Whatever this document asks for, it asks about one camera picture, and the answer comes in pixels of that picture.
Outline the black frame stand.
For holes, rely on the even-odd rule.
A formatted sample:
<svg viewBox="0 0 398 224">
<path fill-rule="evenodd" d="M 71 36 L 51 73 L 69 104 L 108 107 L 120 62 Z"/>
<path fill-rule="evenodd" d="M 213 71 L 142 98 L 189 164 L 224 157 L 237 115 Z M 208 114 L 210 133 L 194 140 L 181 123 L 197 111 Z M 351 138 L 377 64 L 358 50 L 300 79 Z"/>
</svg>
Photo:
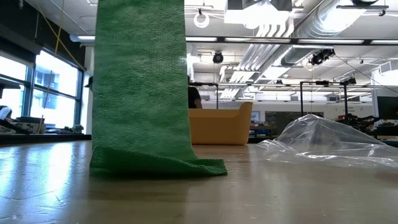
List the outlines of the black frame stand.
<svg viewBox="0 0 398 224">
<path fill-rule="evenodd" d="M 190 86 L 215 86 L 216 87 L 216 109 L 219 109 L 219 85 L 217 83 L 202 83 L 202 82 L 190 82 Z"/>
<path fill-rule="evenodd" d="M 332 87 L 333 85 L 342 86 L 343 93 L 344 93 L 344 104 L 345 104 L 344 120 L 345 121 L 348 120 L 348 95 L 347 95 L 348 84 L 346 82 L 329 82 L 327 80 L 300 82 L 299 88 L 300 88 L 300 113 L 301 113 L 301 116 L 304 116 L 304 109 L 303 109 L 303 85 L 304 84 L 309 84 L 311 87 L 315 85 L 315 86 L 321 86 L 321 87 L 325 87 L 325 88 Z"/>
</svg>

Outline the silver air duct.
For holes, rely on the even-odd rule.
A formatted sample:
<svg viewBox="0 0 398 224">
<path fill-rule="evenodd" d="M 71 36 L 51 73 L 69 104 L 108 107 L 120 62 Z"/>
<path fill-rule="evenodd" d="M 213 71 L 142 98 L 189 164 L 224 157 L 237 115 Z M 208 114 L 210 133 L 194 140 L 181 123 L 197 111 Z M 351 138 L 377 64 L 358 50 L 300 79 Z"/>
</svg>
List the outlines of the silver air duct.
<svg viewBox="0 0 398 224">
<path fill-rule="evenodd" d="M 294 37 L 327 39 L 336 37 L 365 12 L 365 9 L 340 9 L 352 6 L 351 0 L 324 0 L 294 32 Z"/>
</svg>

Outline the LED light bar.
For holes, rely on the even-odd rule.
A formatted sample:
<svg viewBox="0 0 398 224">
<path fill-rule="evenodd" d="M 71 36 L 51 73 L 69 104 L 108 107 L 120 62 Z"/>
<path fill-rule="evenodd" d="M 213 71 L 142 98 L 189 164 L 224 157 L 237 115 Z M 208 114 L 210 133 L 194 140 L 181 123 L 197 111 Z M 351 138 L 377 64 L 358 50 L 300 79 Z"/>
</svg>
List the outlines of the LED light bar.
<svg viewBox="0 0 398 224">
<path fill-rule="evenodd" d="M 398 46 L 398 39 L 310 39 L 298 37 L 210 37 L 186 36 L 189 43 L 229 43 L 229 44 L 284 44 L 284 45 L 375 45 Z"/>
</svg>

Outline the person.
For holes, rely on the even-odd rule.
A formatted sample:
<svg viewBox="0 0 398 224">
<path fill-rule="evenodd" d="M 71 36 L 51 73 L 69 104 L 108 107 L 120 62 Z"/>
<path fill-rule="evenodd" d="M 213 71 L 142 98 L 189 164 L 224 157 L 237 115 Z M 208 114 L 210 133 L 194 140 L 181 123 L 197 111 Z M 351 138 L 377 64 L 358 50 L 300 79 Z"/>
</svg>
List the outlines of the person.
<svg viewBox="0 0 398 224">
<path fill-rule="evenodd" d="M 190 77 L 188 80 L 188 107 L 190 109 L 202 109 L 201 97 L 199 91 L 190 85 Z"/>
</svg>

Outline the black computer monitor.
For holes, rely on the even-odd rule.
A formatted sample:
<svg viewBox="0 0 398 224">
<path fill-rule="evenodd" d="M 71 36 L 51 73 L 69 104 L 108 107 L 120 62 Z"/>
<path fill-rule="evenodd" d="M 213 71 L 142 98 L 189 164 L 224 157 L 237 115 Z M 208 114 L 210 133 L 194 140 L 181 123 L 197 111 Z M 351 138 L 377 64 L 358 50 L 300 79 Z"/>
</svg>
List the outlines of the black computer monitor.
<svg viewBox="0 0 398 224">
<path fill-rule="evenodd" d="M 398 97 L 378 96 L 377 107 L 381 119 L 398 120 Z"/>
</svg>

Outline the white ceiling unit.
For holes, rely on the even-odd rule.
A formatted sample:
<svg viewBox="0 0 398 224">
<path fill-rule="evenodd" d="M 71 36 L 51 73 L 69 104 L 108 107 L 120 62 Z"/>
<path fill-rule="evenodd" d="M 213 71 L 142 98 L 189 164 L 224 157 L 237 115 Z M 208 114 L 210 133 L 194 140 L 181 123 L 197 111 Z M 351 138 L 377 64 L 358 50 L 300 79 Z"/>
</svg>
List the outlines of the white ceiling unit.
<svg viewBox="0 0 398 224">
<path fill-rule="evenodd" d="M 227 0 L 225 24 L 241 24 L 248 29 L 260 25 L 280 25 L 291 15 L 292 0 Z"/>
</svg>

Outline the green elastic bandage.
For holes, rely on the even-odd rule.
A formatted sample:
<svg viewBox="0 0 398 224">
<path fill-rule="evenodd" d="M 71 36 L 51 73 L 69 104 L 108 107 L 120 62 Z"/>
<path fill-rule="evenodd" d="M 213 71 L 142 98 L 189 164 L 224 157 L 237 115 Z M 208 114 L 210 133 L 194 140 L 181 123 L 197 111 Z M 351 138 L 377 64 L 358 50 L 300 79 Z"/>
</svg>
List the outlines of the green elastic bandage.
<svg viewBox="0 0 398 224">
<path fill-rule="evenodd" d="M 94 56 L 91 174 L 227 173 L 192 149 L 184 0 L 99 0 Z"/>
</svg>

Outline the yellow plastic bin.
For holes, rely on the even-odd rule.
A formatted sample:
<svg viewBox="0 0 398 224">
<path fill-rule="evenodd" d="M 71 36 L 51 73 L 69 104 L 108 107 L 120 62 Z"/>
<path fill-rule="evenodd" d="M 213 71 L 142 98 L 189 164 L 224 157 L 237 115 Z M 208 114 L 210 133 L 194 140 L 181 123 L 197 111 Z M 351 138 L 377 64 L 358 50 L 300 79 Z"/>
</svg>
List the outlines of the yellow plastic bin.
<svg viewBox="0 0 398 224">
<path fill-rule="evenodd" d="M 193 145 L 242 146 L 248 143 L 252 103 L 237 110 L 190 109 L 190 135 Z"/>
</svg>

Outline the clear plastic bag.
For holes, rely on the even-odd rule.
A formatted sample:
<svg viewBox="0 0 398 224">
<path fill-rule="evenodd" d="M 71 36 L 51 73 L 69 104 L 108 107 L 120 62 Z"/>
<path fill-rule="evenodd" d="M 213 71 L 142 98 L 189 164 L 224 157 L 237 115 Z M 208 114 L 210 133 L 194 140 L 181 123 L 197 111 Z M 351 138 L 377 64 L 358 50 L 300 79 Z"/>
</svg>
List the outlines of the clear plastic bag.
<svg viewBox="0 0 398 224">
<path fill-rule="evenodd" d="M 267 161 L 398 170 L 398 148 L 343 123 L 308 114 L 257 144 Z"/>
</svg>

